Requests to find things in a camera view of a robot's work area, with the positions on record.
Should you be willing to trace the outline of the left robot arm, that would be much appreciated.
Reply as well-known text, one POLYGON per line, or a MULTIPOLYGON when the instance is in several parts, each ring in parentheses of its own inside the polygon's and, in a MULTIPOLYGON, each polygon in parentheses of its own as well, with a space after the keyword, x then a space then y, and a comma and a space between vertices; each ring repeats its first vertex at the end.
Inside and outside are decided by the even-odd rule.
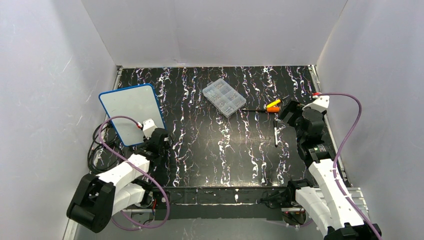
POLYGON ((94 233, 101 232, 112 217, 125 208, 142 203, 147 187, 136 180, 146 177, 158 187, 169 203, 168 196, 160 184, 149 175, 151 165, 159 159, 168 139, 164 128, 151 131, 150 138, 142 148, 127 160, 112 169, 97 175, 84 175, 67 208, 66 216, 94 233))

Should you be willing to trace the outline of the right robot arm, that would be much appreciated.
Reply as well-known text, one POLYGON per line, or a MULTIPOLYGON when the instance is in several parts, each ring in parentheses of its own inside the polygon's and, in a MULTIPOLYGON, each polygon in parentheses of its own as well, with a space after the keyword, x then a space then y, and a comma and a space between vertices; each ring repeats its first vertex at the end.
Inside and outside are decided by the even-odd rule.
POLYGON ((328 96, 309 104, 290 100, 278 115, 295 129, 297 152, 318 185, 307 179, 291 180, 282 199, 299 204, 325 240, 380 240, 380 227, 355 204, 338 172, 332 143, 323 136, 328 106, 328 96))

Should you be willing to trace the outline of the black white marker pen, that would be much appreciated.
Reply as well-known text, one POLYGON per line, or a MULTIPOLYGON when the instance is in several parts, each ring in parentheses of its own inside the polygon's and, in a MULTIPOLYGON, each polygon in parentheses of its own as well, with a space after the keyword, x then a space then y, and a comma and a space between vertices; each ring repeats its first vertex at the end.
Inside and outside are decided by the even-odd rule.
POLYGON ((273 136, 274 136, 274 146, 278 147, 278 122, 275 119, 273 121, 273 136))

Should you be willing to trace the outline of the blue framed whiteboard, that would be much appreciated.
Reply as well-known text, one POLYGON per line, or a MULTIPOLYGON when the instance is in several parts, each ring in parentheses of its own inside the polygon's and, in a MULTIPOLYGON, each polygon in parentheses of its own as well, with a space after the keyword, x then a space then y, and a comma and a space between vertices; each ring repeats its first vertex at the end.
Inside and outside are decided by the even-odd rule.
POLYGON ((118 116, 111 124, 124 146, 144 141, 136 123, 153 119, 158 128, 166 128, 157 94, 149 83, 102 92, 98 99, 109 118, 118 116))

